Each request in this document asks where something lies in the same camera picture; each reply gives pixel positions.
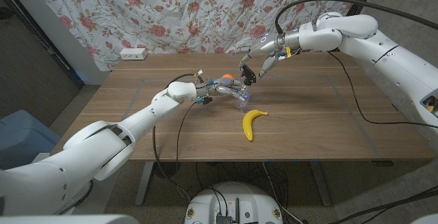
orange ball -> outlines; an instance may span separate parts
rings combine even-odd
[[[231,78],[232,80],[234,80],[234,77],[231,74],[225,74],[222,77]]]

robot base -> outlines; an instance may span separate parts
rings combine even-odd
[[[219,202],[215,191],[203,190],[189,203],[185,224],[283,223],[279,205],[261,189],[244,182],[222,182],[213,188],[217,190]],[[225,204],[228,207],[228,218],[225,217]],[[219,206],[222,213],[218,216]]]

table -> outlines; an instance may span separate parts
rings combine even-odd
[[[355,85],[364,115],[372,121],[405,121],[388,98],[355,61],[335,53]],[[203,70],[204,79],[225,73],[240,76],[241,55],[148,55],[141,61],[122,61],[112,71],[52,153],[82,127],[95,121],[121,121],[147,106],[174,77]],[[248,65],[257,74],[263,60]],[[185,77],[181,81],[194,81]],[[375,125],[357,110],[342,68],[327,53],[302,53],[280,61],[252,86],[247,107],[239,110],[232,97],[195,105],[188,113],[179,139],[179,161],[277,160],[406,160],[431,159],[433,150],[412,125]],[[181,119],[191,103],[176,116],[157,125],[157,150],[162,161],[175,161]],[[254,140],[242,130],[244,114],[268,112],[253,122]],[[136,145],[131,160],[155,161],[151,132]],[[145,173],[152,168],[145,167]]]

blue chair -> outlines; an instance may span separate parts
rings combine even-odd
[[[43,152],[50,152],[60,137],[24,110],[0,120],[0,169],[30,164]]]

table leg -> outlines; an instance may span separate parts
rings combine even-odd
[[[145,162],[143,168],[142,179],[140,180],[140,185],[138,186],[137,196],[136,196],[136,205],[142,205],[144,201],[144,196],[146,194],[146,189],[149,184],[149,177],[151,176],[153,168],[153,162]]]
[[[315,179],[318,192],[320,193],[321,202],[324,206],[331,206],[331,199],[329,190],[327,189],[326,179],[322,172],[321,164],[319,162],[310,162],[310,169]]]

